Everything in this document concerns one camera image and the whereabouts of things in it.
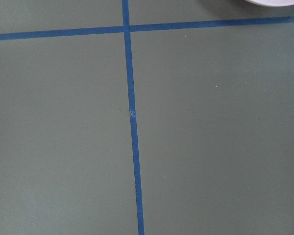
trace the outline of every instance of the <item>gray surface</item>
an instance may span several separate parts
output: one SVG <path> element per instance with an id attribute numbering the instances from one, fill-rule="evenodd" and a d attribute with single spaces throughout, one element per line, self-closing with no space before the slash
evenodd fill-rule
<path id="1" fill-rule="evenodd" d="M 294 235 L 294 24 L 132 45 L 146 234 Z"/>
<path id="2" fill-rule="evenodd" d="M 119 0 L 0 0 L 0 33 L 122 24 Z"/>
<path id="3" fill-rule="evenodd" d="M 135 235 L 123 34 L 0 42 L 0 235 Z"/>
<path id="4" fill-rule="evenodd" d="M 263 7 L 244 0 L 129 0 L 131 24 L 294 16 L 294 6 Z"/>

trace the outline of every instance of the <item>gray floor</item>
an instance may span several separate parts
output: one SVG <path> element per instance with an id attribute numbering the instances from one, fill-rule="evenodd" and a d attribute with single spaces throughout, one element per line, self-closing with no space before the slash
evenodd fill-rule
<path id="1" fill-rule="evenodd" d="M 294 16 L 129 0 L 131 24 Z M 0 0 L 0 33 L 123 25 Z M 132 32 L 146 235 L 294 235 L 294 23 Z M 123 33 L 0 41 L 0 235 L 136 235 Z"/>

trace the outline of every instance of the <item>pink plate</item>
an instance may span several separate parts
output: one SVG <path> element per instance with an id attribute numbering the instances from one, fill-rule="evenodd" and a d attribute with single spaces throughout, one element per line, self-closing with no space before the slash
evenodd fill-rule
<path id="1" fill-rule="evenodd" d="M 294 5 L 294 0 L 246 0 L 261 6 L 290 6 Z"/>

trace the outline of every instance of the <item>blue tape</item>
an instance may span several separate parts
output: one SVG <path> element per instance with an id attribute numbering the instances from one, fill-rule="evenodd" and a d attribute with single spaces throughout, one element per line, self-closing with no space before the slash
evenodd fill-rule
<path id="1" fill-rule="evenodd" d="M 129 26 L 128 0 L 122 0 L 122 12 L 123 12 L 123 25 L 124 25 L 128 103 L 129 103 L 129 111 L 130 111 L 132 150 L 133 150 L 133 163 L 134 163 L 134 179 L 135 179 L 135 190 L 136 190 L 137 225 L 138 225 L 138 235 L 144 235 L 145 231 L 144 231 L 144 214 L 143 214 L 143 200 L 142 200 L 142 183 L 141 183 L 141 169 L 140 169 L 140 163 L 139 163 L 139 150 L 138 150 L 137 120 L 136 120 L 136 108 L 135 108 L 135 90 L 134 90 L 131 33 L 130 33 L 130 26 Z"/>
<path id="2" fill-rule="evenodd" d="M 78 29 L 62 29 L 23 33 L 4 33 L 0 34 L 0 41 L 26 39 L 26 38 L 47 38 L 60 36 L 75 36 L 75 35 L 89 35 L 89 34 L 103 34 L 103 33 L 122 33 L 123 26 L 113 27 L 98 27 L 98 28 L 78 28 Z"/>
<path id="3" fill-rule="evenodd" d="M 139 31 L 155 31 L 155 30 L 170 30 L 183 28 L 208 28 L 236 25 L 251 25 L 251 24 L 282 24 L 294 23 L 294 17 L 275 17 L 275 18 L 255 18 L 255 19 L 240 19 L 240 20 L 222 20 L 222 21 L 200 21 L 200 22 L 185 22 L 185 23 L 156 23 L 156 24 L 141 24 L 130 26 L 131 32 Z"/>

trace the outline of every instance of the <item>vertical blue line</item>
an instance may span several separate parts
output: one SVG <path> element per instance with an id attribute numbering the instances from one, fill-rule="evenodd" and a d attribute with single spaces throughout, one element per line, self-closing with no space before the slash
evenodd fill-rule
<path id="1" fill-rule="evenodd" d="M 128 0 L 122 0 L 122 12 L 123 12 L 123 25 L 124 25 L 128 102 L 129 102 L 129 111 L 130 111 L 134 178 L 135 178 L 135 190 L 136 190 L 137 225 L 138 225 L 138 235 L 144 235 L 145 231 L 144 231 L 144 215 L 143 215 L 143 200 L 142 200 L 142 184 L 141 184 L 141 170 L 140 170 L 139 151 L 138 151 L 134 75 L 133 75 L 131 33 L 130 33 L 130 27 L 129 27 Z"/>

